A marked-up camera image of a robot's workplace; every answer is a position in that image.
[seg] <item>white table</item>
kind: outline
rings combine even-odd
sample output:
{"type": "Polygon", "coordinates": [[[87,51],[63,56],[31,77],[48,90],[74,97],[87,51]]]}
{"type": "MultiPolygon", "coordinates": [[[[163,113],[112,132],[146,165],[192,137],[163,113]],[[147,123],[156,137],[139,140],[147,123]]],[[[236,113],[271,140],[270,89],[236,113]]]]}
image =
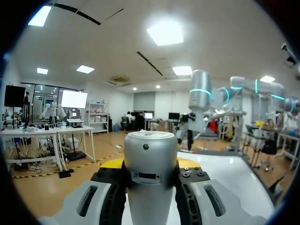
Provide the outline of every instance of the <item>white table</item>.
{"type": "Polygon", "coordinates": [[[278,138],[277,138],[277,147],[279,146],[280,137],[282,137],[284,139],[283,145],[282,145],[282,150],[281,150],[281,153],[275,155],[275,157],[285,155],[285,156],[289,157],[290,159],[292,159],[292,163],[290,165],[290,170],[291,170],[293,168],[293,166],[294,166],[295,160],[298,160],[297,153],[298,153],[298,150],[299,150],[300,138],[295,137],[295,136],[291,136],[291,135],[288,135],[288,134],[284,134],[284,133],[280,132],[278,134],[278,138]],[[297,141],[294,154],[291,154],[290,152],[288,152],[288,151],[285,150],[285,143],[286,143],[287,139],[291,139],[291,140],[297,141]]]}
{"type": "Polygon", "coordinates": [[[56,134],[57,131],[55,131],[55,129],[50,129],[50,130],[37,129],[34,132],[28,132],[28,131],[23,132],[19,129],[6,129],[1,131],[0,136],[5,138],[29,138],[29,137],[39,138],[39,137],[51,136],[53,139],[53,148],[54,148],[55,156],[32,158],[32,159],[7,159],[6,161],[8,163],[30,163],[30,162],[38,162],[38,161],[55,159],[60,171],[62,171],[62,166],[60,163],[61,158],[59,156],[57,142],[56,142],[56,134]]]}
{"type": "Polygon", "coordinates": [[[73,127],[66,127],[66,128],[59,128],[59,127],[56,127],[54,128],[53,130],[55,132],[57,132],[58,134],[58,141],[59,141],[59,145],[60,145],[60,155],[61,155],[61,161],[62,161],[62,164],[63,166],[65,167],[66,169],[66,163],[65,163],[65,160],[64,160],[64,156],[63,156],[63,153],[62,153],[62,147],[61,147],[61,139],[60,139],[60,135],[62,134],[67,134],[67,133],[81,133],[83,135],[83,147],[84,147],[84,153],[90,157],[93,162],[96,160],[96,157],[95,157],[95,151],[94,151],[94,141],[93,141],[93,127],[89,127],[89,126],[83,126],[83,127],[80,127],[80,128],[73,128],[73,127]],[[85,132],[88,132],[89,135],[91,136],[91,145],[92,145],[92,151],[93,151],[93,157],[90,156],[87,152],[86,152],[86,145],[85,145],[85,132]]]}

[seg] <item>red object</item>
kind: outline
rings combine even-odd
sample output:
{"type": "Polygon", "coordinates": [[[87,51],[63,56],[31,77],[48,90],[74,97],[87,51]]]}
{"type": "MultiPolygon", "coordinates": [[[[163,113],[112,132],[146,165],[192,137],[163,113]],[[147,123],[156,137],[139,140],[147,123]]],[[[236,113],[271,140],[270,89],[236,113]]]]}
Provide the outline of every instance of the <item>red object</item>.
{"type": "Polygon", "coordinates": [[[207,127],[210,128],[215,133],[218,131],[217,121],[216,120],[210,122],[207,127]]]}

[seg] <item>ceiling vent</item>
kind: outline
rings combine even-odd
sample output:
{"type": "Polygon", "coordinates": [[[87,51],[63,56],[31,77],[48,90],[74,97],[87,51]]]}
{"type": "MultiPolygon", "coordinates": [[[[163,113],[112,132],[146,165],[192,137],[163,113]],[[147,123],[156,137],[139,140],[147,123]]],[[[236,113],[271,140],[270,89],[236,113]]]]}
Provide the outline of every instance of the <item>ceiling vent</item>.
{"type": "Polygon", "coordinates": [[[131,80],[126,76],[113,76],[107,83],[114,86],[125,86],[131,84],[131,80]]]}

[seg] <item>black chair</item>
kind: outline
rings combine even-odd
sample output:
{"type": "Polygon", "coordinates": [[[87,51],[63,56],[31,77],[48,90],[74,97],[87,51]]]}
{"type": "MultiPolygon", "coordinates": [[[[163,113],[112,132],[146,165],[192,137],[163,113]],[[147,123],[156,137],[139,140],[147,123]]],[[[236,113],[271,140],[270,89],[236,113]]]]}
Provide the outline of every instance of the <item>black chair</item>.
{"type": "Polygon", "coordinates": [[[124,131],[126,131],[126,129],[130,130],[129,118],[127,116],[122,116],[121,119],[121,126],[124,128],[124,131]]]}
{"type": "Polygon", "coordinates": [[[268,155],[267,160],[263,160],[260,164],[260,166],[264,165],[265,171],[269,171],[269,167],[271,166],[271,162],[270,162],[270,156],[271,155],[276,155],[277,153],[277,142],[275,140],[266,140],[263,148],[262,148],[262,153],[265,153],[268,155]]]}

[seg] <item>ceiling light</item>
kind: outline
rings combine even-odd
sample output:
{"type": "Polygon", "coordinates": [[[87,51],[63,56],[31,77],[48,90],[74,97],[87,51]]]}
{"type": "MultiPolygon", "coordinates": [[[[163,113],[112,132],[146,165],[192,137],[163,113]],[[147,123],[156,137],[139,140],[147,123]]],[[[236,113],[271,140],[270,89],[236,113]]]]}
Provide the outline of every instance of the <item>ceiling light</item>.
{"type": "Polygon", "coordinates": [[[89,74],[90,72],[92,72],[94,70],[95,70],[94,68],[81,65],[76,71],[89,74]]]}
{"type": "Polygon", "coordinates": [[[183,42],[181,26],[174,21],[165,21],[147,29],[147,32],[158,46],[183,42]]]}
{"type": "Polygon", "coordinates": [[[28,25],[43,27],[50,10],[51,6],[43,6],[29,21],[28,25]]]}
{"type": "Polygon", "coordinates": [[[266,82],[266,83],[271,83],[275,80],[275,78],[271,77],[271,76],[264,76],[261,81],[262,82],[266,82]]]}
{"type": "Polygon", "coordinates": [[[47,69],[42,69],[42,68],[37,68],[37,73],[38,74],[47,74],[48,70],[47,69]]]}
{"type": "Polygon", "coordinates": [[[173,67],[173,70],[177,76],[192,75],[193,73],[191,67],[173,67]]]}

